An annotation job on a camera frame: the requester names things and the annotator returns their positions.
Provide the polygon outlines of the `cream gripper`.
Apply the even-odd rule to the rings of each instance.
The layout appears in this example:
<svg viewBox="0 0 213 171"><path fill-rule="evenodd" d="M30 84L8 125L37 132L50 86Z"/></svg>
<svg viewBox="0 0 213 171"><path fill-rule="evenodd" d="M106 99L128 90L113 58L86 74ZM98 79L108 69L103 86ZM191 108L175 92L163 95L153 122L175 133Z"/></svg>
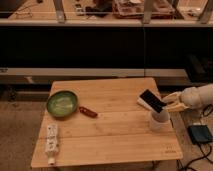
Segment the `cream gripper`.
<svg viewBox="0 0 213 171"><path fill-rule="evenodd" d="M184 111L185 109L187 109L187 106L185 105L185 103L182 101L181 99L181 93L180 92L173 92L167 96L165 96L162 99L163 102L173 102L175 101L174 106L166 106L166 110L168 112L180 112L180 111Z"/></svg>

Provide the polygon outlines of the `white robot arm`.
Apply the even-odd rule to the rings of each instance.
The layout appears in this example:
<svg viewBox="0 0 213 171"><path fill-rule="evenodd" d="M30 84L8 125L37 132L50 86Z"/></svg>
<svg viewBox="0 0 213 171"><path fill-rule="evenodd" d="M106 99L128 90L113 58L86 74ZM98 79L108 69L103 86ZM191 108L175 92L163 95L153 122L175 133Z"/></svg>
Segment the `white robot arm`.
<svg viewBox="0 0 213 171"><path fill-rule="evenodd" d="M163 97L162 101L166 103L165 109L169 112L204 108L213 105L213 84L188 87Z"/></svg>

